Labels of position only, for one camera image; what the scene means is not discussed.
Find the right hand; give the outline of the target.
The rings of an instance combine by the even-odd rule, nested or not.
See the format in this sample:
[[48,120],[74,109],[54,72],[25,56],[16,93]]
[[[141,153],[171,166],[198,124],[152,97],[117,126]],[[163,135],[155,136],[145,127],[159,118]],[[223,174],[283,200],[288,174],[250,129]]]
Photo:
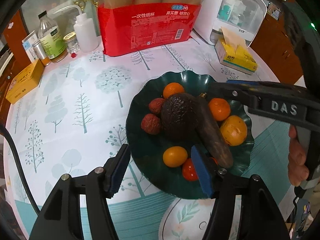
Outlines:
[[306,153],[297,139],[297,130],[295,126],[290,125],[289,128],[289,155],[288,155],[288,177],[290,183],[298,187],[302,181],[309,176],[309,170],[305,166]]

